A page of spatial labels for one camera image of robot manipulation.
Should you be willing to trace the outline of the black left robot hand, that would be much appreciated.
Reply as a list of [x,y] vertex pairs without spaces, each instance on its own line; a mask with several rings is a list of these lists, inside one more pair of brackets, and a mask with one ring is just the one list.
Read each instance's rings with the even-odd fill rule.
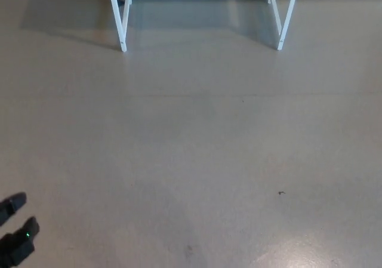
[[[1,226],[27,202],[25,192],[15,193],[1,202]],[[34,251],[34,238],[40,231],[36,217],[28,218],[14,233],[1,238],[1,267],[17,267]]]

